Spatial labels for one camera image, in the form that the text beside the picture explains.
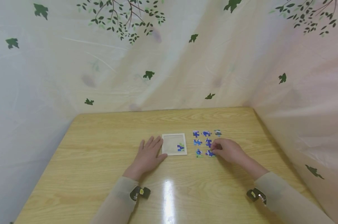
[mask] white curtain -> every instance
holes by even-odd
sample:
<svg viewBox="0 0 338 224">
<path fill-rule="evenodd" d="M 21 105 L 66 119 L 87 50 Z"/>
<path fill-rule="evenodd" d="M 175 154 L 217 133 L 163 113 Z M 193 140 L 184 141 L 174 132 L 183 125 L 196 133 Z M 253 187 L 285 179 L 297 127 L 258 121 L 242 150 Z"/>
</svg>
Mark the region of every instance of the white curtain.
<svg viewBox="0 0 338 224">
<path fill-rule="evenodd" d="M 1 224 L 76 115 L 229 106 L 338 223 L 338 0 L 102 1 L 0 0 Z"/>
</svg>

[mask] beige sleeve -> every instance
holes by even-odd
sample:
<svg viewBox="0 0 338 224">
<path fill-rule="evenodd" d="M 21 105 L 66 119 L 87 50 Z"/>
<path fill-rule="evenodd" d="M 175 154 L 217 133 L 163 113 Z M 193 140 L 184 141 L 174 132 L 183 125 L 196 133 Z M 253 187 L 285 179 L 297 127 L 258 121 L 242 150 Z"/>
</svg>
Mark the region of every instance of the beige sleeve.
<svg viewBox="0 0 338 224">
<path fill-rule="evenodd" d="M 255 185 L 265 194 L 267 207 L 286 224 L 334 224 L 322 210 L 272 172 L 257 179 Z"/>
<path fill-rule="evenodd" d="M 93 217 L 91 224 L 127 224 L 136 204 L 129 194 L 136 186 L 138 186 L 137 181 L 120 177 Z"/>
</svg>

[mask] puzzle piece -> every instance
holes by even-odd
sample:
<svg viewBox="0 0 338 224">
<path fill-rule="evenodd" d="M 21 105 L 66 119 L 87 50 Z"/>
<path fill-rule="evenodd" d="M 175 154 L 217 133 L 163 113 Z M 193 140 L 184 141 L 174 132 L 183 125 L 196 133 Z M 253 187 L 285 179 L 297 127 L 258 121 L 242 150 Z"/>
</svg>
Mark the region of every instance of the puzzle piece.
<svg viewBox="0 0 338 224">
<path fill-rule="evenodd" d="M 199 139 L 198 140 L 194 139 L 194 146 L 196 146 L 196 145 L 200 146 L 201 143 L 202 142 Z"/>
<path fill-rule="evenodd" d="M 215 132 L 215 135 L 217 135 L 218 137 L 221 136 L 221 130 L 214 130 L 214 132 Z"/>
<path fill-rule="evenodd" d="M 183 151 L 185 151 L 184 144 L 179 143 L 177 146 L 178 146 L 178 152 L 183 152 Z"/>
<path fill-rule="evenodd" d="M 196 151 L 196 157 L 197 158 L 202 158 L 203 157 L 203 155 L 202 155 L 202 151 L 200 151 L 200 149 L 198 149 L 197 151 Z"/>
<path fill-rule="evenodd" d="M 211 142 L 212 142 L 211 139 L 208 139 L 208 138 L 207 138 L 207 139 L 205 140 L 205 142 L 207 142 L 206 145 L 207 145 L 209 148 L 211 148 Z"/>
<path fill-rule="evenodd" d="M 214 153 L 212 153 L 212 151 L 208 150 L 205 155 L 209 156 L 209 157 L 216 157 L 216 155 Z"/>
<path fill-rule="evenodd" d="M 206 137 L 206 136 L 210 136 L 211 135 L 211 132 L 209 131 L 203 131 L 203 135 Z"/>
<path fill-rule="evenodd" d="M 196 138 L 199 136 L 199 131 L 193 131 L 193 136 L 195 136 Z"/>
</svg>

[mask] light wood grain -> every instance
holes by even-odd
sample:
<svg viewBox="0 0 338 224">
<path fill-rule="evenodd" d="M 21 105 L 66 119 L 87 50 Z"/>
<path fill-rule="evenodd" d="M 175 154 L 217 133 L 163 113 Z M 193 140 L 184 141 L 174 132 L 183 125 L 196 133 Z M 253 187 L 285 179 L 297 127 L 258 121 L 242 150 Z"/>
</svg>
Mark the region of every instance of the light wood grain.
<svg viewBox="0 0 338 224">
<path fill-rule="evenodd" d="M 244 151 L 317 204 L 251 108 L 162 110 L 77 116 L 23 207 L 16 224 L 89 223 L 135 157 L 141 139 L 185 133 L 187 156 L 169 156 L 141 182 L 152 190 L 131 224 L 280 223 L 246 191 L 252 179 L 219 158 L 196 158 L 193 130 L 220 129 Z"/>
</svg>

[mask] blue puzzle piece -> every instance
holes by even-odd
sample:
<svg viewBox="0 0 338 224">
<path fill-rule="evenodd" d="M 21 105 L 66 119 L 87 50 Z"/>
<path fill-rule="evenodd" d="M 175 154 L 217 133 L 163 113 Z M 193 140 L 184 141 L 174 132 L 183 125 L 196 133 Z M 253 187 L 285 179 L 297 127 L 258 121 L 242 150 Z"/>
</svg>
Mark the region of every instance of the blue puzzle piece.
<svg viewBox="0 0 338 224">
<path fill-rule="evenodd" d="M 211 142 L 212 142 L 211 139 L 208 139 L 208 138 L 207 138 L 207 139 L 205 140 L 205 142 L 207 142 L 206 145 L 207 145 L 209 148 L 211 148 Z"/>
<path fill-rule="evenodd" d="M 215 154 L 212 153 L 212 151 L 210 151 L 210 150 L 208 150 L 208 151 L 205 153 L 205 155 L 210 156 L 210 157 L 214 157 L 214 156 L 215 156 Z"/>
<path fill-rule="evenodd" d="M 193 131 L 193 136 L 195 136 L 196 138 L 199 136 L 199 131 Z"/>
<path fill-rule="evenodd" d="M 198 140 L 194 139 L 194 146 L 196 146 L 196 145 L 200 146 L 201 143 L 202 142 L 199 139 Z"/>
<path fill-rule="evenodd" d="M 206 137 L 206 136 L 210 136 L 211 135 L 211 132 L 209 131 L 203 131 L 203 135 Z"/>
<path fill-rule="evenodd" d="M 198 149 L 197 151 L 196 151 L 196 155 L 198 155 L 198 156 L 201 156 L 202 155 L 202 151 L 200 151 L 200 149 Z"/>
<path fill-rule="evenodd" d="M 179 146 L 179 145 L 177 145 L 178 146 L 178 151 L 180 152 L 182 149 L 184 149 L 184 147 L 183 146 Z"/>
</svg>

